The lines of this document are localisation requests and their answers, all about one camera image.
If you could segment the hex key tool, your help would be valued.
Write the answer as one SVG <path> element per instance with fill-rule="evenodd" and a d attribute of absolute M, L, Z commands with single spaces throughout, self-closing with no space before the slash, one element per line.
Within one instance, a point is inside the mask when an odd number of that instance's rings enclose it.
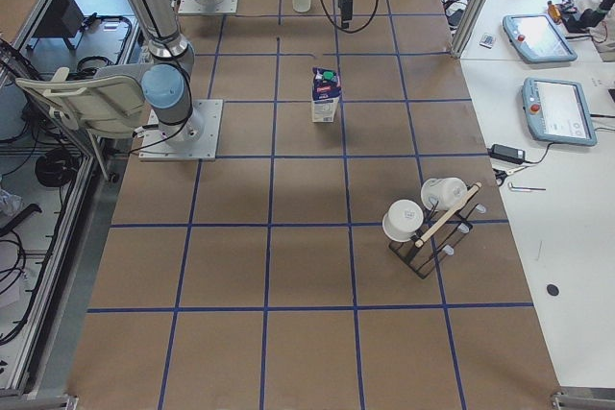
<path fill-rule="evenodd" d="M 519 186 L 510 182 L 508 185 L 508 189 L 512 192 L 545 192 L 545 187 L 536 187 L 536 186 Z"/>

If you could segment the teach pendant upper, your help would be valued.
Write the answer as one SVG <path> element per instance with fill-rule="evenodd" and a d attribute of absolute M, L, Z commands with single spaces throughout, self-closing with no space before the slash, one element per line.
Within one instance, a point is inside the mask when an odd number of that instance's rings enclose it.
<path fill-rule="evenodd" d="M 513 48 L 526 62 L 570 62 L 578 57 L 546 14 L 506 15 L 503 28 Z"/>

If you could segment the teach pendant lower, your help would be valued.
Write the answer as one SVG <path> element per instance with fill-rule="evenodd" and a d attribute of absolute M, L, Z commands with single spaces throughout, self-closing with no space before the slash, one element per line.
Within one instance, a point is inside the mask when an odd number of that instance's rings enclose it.
<path fill-rule="evenodd" d="M 521 95 L 534 139 L 579 146 L 597 144 L 581 84 L 526 78 Z"/>

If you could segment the white plastic chair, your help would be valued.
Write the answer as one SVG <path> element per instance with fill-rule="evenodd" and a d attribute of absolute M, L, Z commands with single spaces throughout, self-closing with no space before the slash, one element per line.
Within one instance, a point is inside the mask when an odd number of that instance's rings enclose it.
<path fill-rule="evenodd" d="M 92 79 L 71 81 L 69 69 L 61 67 L 50 81 L 18 78 L 16 84 L 50 112 L 58 112 L 70 130 L 128 138 L 141 120 L 145 98 L 140 83 L 151 67 L 150 63 L 112 65 L 98 69 Z"/>

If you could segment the milk carton green cap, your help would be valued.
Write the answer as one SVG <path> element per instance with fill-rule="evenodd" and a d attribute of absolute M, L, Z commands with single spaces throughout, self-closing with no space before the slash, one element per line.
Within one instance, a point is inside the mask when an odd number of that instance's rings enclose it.
<path fill-rule="evenodd" d="M 331 123 L 334 120 L 341 95 L 338 74 L 330 69 L 312 68 L 311 117 L 314 123 Z"/>

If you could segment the black mug rack wooden bar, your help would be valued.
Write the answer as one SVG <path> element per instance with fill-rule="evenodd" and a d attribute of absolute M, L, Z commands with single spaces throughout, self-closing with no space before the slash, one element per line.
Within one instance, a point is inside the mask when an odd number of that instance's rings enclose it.
<path fill-rule="evenodd" d="M 465 196 L 445 211 L 426 209 L 420 197 L 421 202 L 415 203 L 423 209 L 424 222 L 408 242 L 395 242 L 386 236 L 388 249 L 418 278 L 427 278 L 442 260 L 454 255 L 455 247 L 474 228 L 473 216 L 486 212 L 486 207 L 475 201 L 482 184 L 466 186 Z"/>

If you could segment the white mug on rack front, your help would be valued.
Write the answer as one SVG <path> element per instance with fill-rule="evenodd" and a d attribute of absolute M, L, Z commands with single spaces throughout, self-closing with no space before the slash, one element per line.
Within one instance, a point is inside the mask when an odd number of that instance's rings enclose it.
<path fill-rule="evenodd" d="M 402 199 L 394 202 L 382 219 L 385 235 L 395 242 L 408 242 L 424 222 L 422 207 L 415 202 Z"/>

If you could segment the white mug on rack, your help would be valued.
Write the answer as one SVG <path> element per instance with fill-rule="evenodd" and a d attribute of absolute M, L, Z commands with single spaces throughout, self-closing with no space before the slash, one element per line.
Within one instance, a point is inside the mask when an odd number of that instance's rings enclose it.
<path fill-rule="evenodd" d="M 395 242 L 408 242 L 424 222 L 422 207 L 415 202 L 402 199 L 394 202 L 382 219 L 385 235 Z"/>
<path fill-rule="evenodd" d="M 426 209 L 445 211 L 465 196 L 467 186 L 459 178 L 428 179 L 421 188 L 421 200 Z"/>

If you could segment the black power adapter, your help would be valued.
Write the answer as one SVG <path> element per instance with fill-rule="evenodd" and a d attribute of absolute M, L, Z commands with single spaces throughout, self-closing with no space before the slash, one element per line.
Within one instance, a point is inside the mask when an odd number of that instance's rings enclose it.
<path fill-rule="evenodd" d="M 524 150 L 501 144 L 493 144 L 488 149 L 488 154 L 491 158 L 512 164 L 521 165 L 526 162 L 526 152 Z"/>

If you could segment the teach pendant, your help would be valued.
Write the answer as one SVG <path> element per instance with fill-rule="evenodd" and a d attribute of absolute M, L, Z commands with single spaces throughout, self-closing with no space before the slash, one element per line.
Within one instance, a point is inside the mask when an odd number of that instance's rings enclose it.
<path fill-rule="evenodd" d="M 513 48 L 526 62 L 570 62 L 578 57 L 546 14 L 506 15 L 503 28 Z"/>
<path fill-rule="evenodd" d="M 534 139 L 579 146 L 597 144 L 581 84 L 526 78 L 521 95 Z"/>

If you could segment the black scissors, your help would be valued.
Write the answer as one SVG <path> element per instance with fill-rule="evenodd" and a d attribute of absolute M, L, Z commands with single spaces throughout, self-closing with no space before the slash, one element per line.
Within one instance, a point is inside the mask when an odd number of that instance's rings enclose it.
<path fill-rule="evenodd" d="M 518 167 L 510 168 L 510 169 L 494 168 L 493 169 L 493 173 L 494 173 L 496 184 L 499 187 L 502 187 L 504 185 L 505 180 L 508 177 L 510 177 L 510 176 L 520 172 L 520 171 L 523 171 L 525 169 L 526 169 L 526 166 L 518 166 Z"/>

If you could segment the black box on floor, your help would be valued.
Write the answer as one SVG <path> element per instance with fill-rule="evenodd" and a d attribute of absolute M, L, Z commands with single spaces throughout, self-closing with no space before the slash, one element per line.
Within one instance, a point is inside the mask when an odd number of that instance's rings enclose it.
<path fill-rule="evenodd" d="M 39 22 L 33 38 L 61 38 L 69 50 L 75 50 L 70 38 L 82 28 L 85 16 L 75 0 L 52 0 Z"/>

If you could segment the white mug on rack rear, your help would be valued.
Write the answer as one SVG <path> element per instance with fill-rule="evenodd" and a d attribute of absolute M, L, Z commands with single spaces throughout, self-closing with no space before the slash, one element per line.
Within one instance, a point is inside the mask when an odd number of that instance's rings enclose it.
<path fill-rule="evenodd" d="M 421 200 L 426 209 L 445 211 L 465 196 L 467 186 L 459 178 L 428 179 L 421 188 Z"/>

